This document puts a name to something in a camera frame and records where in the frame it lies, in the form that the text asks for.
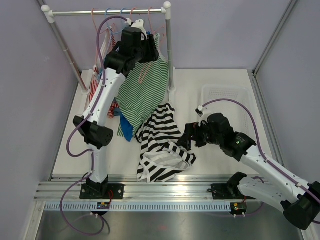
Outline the bright blue tank top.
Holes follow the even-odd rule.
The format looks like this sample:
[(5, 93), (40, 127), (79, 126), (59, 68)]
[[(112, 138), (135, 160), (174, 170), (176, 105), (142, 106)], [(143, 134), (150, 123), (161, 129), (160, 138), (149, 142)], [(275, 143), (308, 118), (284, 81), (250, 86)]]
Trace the bright blue tank top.
[(138, 79), (143, 64), (137, 63), (130, 72), (124, 84), (120, 87), (116, 101), (120, 110), (120, 125), (118, 135), (130, 142), (138, 128), (144, 121), (146, 104), (143, 97), (146, 96), (147, 87), (144, 83), (139, 84)]

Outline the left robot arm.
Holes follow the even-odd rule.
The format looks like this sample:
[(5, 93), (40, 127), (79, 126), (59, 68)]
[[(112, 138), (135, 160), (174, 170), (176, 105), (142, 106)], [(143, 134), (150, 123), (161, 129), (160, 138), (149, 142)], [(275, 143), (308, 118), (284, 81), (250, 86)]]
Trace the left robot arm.
[(92, 161), (85, 184), (81, 187), (80, 199), (112, 196), (105, 157), (114, 132), (105, 126), (107, 114), (121, 85), (136, 64), (155, 62), (158, 57), (153, 35), (148, 34), (144, 27), (133, 25), (123, 29), (121, 40), (106, 55), (102, 77), (92, 102), (82, 116), (73, 118), (75, 129), (84, 138)]

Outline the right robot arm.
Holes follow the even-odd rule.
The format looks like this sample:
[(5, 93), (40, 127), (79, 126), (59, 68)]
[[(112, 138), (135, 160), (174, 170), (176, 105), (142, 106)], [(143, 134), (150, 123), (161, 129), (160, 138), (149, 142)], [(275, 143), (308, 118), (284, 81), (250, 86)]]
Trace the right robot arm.
[(227, 182), (230, 197), (243, 195), (272, 206), (300, 230), (307, 230), (319, 215), (319, 182), (309, 183), (267, 156), (255, 140), (234, 131), (223, 114), (203, 115), (200, 122), (187, 123), (177, 144), (190, 150), (192, 142), (198, 148), (207, 144), (219, 146), (225, 155), (267, 180), (267, 183), (254, 182), (245, 173), (237, 172)]

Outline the green white striped tank top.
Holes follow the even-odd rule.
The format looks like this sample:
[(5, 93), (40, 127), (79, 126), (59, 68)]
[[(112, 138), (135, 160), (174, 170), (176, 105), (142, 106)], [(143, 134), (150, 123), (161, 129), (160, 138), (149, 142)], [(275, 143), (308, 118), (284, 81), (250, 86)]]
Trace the green white striped tank top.
[(150, 63), (137, 63), (115, 98), (120, 110), (117, 135), (128, 142), (163, 101), (167, 91), (169, 67), (161, 53), (161, 35), (156, 34), (154, 41), (158, 59)]

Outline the black white striped tank top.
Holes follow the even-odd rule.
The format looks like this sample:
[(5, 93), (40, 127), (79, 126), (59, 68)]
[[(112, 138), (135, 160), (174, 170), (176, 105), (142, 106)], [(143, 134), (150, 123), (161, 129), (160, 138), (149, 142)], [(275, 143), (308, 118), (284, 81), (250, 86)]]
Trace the black white striped tank top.
[(169, 102), (160, 104), (135, 133), (141, 144), (138, 182), (167, 182), (195, 163), (193, 151), (178, 145), (182, 133), (174, 115), (175, 109)]

